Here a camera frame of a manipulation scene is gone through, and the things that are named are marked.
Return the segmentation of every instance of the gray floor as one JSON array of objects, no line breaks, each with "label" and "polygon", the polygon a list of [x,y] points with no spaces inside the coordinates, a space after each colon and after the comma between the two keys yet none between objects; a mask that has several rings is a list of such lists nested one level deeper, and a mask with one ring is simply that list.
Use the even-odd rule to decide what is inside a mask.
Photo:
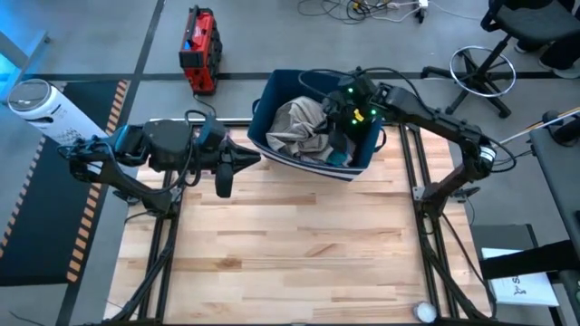
[{"label": "gray floor", "polygon": [[[482,16],[487,0],[437,0],[446,9],[468,16]],[[461,46],[494,46],[504,34],[486,33],[479,22],[430,9],[423,25],[409,18],[401,24],[368,20],[345,25],[326,16],[305,17],[296,12],[297,0],[200,0],[217,17],[224,42],[222,72],[271,72],[279,68],[334,68],[356,65],[390,66],[419,72],[423,65],[446,66]],[[155,7],[155,0],[4,0],[0,3],[0,30],[24,46],[43,28],[53,42],[41,55],[34,71],[39,73],[133,72]],[[189,0],[166,0],[145,72],[180,72],[177,50],[181,41]],[[305,5],[304,11],[318,7]],[[406,13],[402,9],[398,15]],[[505,55],[520,72],[541,71],[537,56]],[[402,85],[401,81],[389,81]],[[264,81],[221,81],[218,93],[207,101],[226,118],[250,117],[250,107],[259,98]],[[444,107],[459,93],[449,81],[416,81],[425,100]],[[486,101],[469,97],[457,116],[478,124],[488,135],[503,139],[537,121],[546,110],[570,110],[580,103],[580,81],[522,80],[504,97],[514,114],[501,120]],[[130,116],[131,123],[149,118],[181,117],[184,110],[198,107],[184,81],[143,81]],[[6,108],[0,109],[0,225],[13,207],[24,174],[34,154],[40,133]],[[525,150],[525,140],[511,143],[514,152]],[[453,157],[459,153],[452,147]],[[540,244],[566,238],[556,206],[534,158],[518,161],[507,174],[478,182],[482,190],[472,198],[477,211],[475,225],[531,223]],[[89,265],[72,324],[98,321],[104,310],[126,206],[112,196],[101,216]],[[27,325],[8,311],[45,325],[54,324],[63,286],[0,288],[0,324]],[[501,307],[500,318],[550,325],[546,312],[522,307]]]}]

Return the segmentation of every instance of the white paper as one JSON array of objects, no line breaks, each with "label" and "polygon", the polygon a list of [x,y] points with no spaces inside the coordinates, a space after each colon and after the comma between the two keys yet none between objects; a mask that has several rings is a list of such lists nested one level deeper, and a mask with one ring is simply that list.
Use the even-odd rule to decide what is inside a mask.
[{"label": "white paper", "polygon": [[[481,248],[484,258],[519,253],[521,250]],[[546,273],[533,273],[489,281],[498,303],[558,306]]]}]

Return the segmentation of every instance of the laundry basket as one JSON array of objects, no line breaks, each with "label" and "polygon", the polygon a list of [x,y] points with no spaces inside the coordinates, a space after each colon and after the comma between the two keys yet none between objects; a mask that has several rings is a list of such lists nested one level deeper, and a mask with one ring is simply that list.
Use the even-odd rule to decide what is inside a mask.
[{"label": "laundry basket", "polygon": [[[360,127],[358,139],[353,139],[356,143],[356,150],[353,155],[353,162],[350,167],[333,167],[323,164],[303,162],[299,159],[290,158],[269,148],[266,141],[266,134],[272,126],[274,116],[279,107],[286,102],[299,96],[307,96],[313,100],[322,102],[322,96],[309,91],[298,81],[298,70],[275,70],[270,75],[262,97],[254,102],[252,111],[254,118],[250,123],[247,136],[262,151],[265,157],[276,162],[286,164],[290,167],[300,168],[304,171],[313,172],[319,175],[333,177],[344,181],[352,181],[361,174],[371,163],[372,154],[386,142],[383,132],[382,144],[377,147],[377,139],[382,131],[381,120],[377,119],[373,123]],[[315,89],[329,93],[338,89],[339,78],[327,73],[309,72],[303,75],[303,81]]]}]

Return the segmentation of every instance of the wooden table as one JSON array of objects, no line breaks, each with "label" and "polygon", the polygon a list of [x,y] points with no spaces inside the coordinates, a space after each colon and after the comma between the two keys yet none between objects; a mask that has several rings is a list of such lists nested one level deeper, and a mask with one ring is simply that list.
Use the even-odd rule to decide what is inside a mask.
[{"label": "wooden table", "polygon": [[[399,131],[386,131],[387,145],[351,183],[262,159],[236,174],[229,199],[215,195],[212,176],[188,188],[164,323],[417,322],[411,309],[428,300],[421,250]],[[244,129],[231,134],[254,148]],[[453,168],[448,143],[422,135],[431,177],[442,179]],[[418,161],[415,168],[419,176]],[[150,187],[162,177],[148,168],[138,175]],[[463,205],[445,212],[476,262]],[[441,223],[453,278],[488,312],[483,287]],[[153,225],[150,216],[126,225],[109,302],[123,305],[143,279]],[[114,304],[105,318],[119,311]]]}]

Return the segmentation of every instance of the white cylinder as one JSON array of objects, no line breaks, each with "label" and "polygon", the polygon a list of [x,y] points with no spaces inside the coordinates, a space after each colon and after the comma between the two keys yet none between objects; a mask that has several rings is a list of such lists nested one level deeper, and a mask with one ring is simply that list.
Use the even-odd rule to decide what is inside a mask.
[{"label": "white cylinder", "polygon": [[54,86],[43,80],[22,81],[8,95],[8,107],[61,145],[78,138],[107,134]]}]

